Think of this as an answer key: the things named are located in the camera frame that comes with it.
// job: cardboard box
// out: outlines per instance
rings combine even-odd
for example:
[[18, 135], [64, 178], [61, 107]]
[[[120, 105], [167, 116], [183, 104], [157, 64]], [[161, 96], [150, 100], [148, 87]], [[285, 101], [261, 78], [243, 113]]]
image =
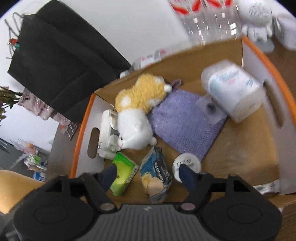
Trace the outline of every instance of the cardboard box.
[[[100, 126], [99, 116], [97, 119], [91, 117], [99, 109], [93, 105], [93, 102], [114, 105], [118, 92], [130, 88], [143, 73], [162, 76], [168, 82], [181, 79], [184, 83], [181, 89], [204, 95], [206, 92], [200, 79], [204, 68], [223, 59], [240, 66], [243, 58], [244, 69], [261, 83], [265, 82], [265, 86], [269, 89], [268, 97], [259, 110], [241, 123], [236, 124], [230, 118], [226, 120], [202, 162], [202, 171], [219, 178], [226, 178], [228, 174], [235, 173], [251, 185], [265, 184], [280, 178], [281, 194], [296, 192], [295, 100], [276, 68], [247, 38], [194, 47], [135, 71], [97, 90], [91, 98], [79, 133], [71, 177], [87, 171], [86, 167], [90, 163], [92, 165], [88, 171], [102, 170], [104, 160], [98, 156], [91, 160], [85, 155], [90, 131], [93, 127]], [[173, 161], [179, 153], [160, 138], [157, 138], [157, 141], [157, 146], [163, 149], [168, 170], [172, 173]], [[140, 165], [150, 148], [148, 146], [140, 151], [127, 149], [123, 153]], [[180, 202], [187, 195], [188, 192], [183, 184], [173, 180], [166, 202]], [[112, 192], [109, 192], [108, 196], [117, 205], [149, 203], [142, 187], [140, 173], [135, 175], [122, 196], [114, 197]], [[296, 195], [274, 195], [270, 200], [278, 207], [284, 207], [296, 202]]]

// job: yellow plush toy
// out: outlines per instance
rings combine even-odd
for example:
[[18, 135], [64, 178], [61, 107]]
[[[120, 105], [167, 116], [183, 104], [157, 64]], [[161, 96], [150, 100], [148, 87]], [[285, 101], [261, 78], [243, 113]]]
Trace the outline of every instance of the yellow plush toy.
[[172, 86], [162, 77], [143, 74], [132, 88], [118, 93], [115, 108], [120, 134], [118, 144], [122, 149], [142, 149], [148, 144], [156, 144], [146, 115], [171, 91]]
[[162, 77], [143, 74], [132, 88], [119, 92], [115, 108], [118, 113], [126, 109], [142, 109], [148, 114], [171, 91], [172, 86], [166, 84]]

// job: screw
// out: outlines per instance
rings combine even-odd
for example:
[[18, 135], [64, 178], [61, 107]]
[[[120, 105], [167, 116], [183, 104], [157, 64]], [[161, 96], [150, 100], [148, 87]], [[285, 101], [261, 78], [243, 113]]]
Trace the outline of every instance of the screw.
[[192, 211], [195, 209], [195, 205], [193, 203], [190, 203], [190, 202], [185, 202], [181, 205], [181, 208], [184, 210], [184, 211]]
[[100, 209], [103, 211], [111, 211], [115, 208], [115, 205], [113, 203], [105, 202], [100, 205]]

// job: white speaker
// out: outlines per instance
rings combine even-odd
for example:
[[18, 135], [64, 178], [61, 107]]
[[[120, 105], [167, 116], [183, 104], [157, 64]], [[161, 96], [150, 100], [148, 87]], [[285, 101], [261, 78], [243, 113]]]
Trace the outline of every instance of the white speaker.
[[271, 8], [264, 0], [239, 0], [237, 2], [239, 17], [245, 22], [242, 32], [254, 42], [266, 42], [272, 36]]

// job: black tote bag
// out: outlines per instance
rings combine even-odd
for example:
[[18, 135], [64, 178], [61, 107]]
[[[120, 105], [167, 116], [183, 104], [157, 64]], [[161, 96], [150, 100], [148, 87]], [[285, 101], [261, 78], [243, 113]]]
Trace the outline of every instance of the black tote bag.
[[130, 68], [124, 57], [69, 7], [52, 0], [24, 15], [8, 73], [73, 122], [96, 89]]

